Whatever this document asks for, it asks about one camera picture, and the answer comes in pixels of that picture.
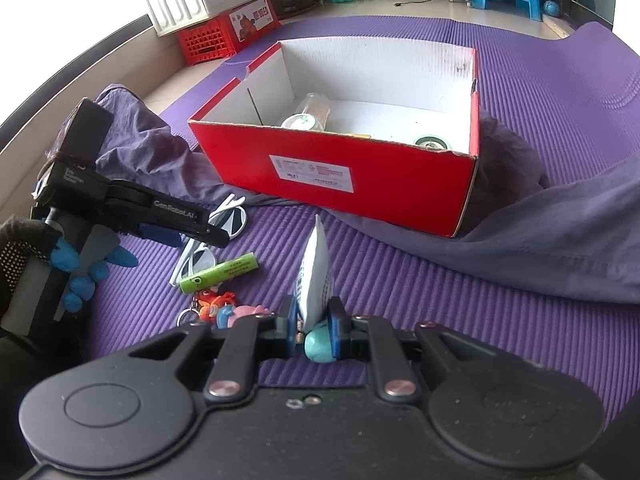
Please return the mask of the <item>black blue gloved left hand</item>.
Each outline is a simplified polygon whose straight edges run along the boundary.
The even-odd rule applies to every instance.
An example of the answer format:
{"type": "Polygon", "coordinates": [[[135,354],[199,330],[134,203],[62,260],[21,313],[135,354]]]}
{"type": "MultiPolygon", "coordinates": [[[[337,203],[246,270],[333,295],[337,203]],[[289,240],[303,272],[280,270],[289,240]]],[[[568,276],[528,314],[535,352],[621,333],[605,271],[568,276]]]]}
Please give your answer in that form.
{"type": "Polygon", "coordinates": [[[111,263],[134,268],[138,259],[120,246],[118,234],[53,211],[44,222],[60,237],[47,257],[30,256],[13,289],[1,327],[17,336],[36,338],[52,330],[67,315],[79,312],[83,292],[94,292],[111,263]]]}

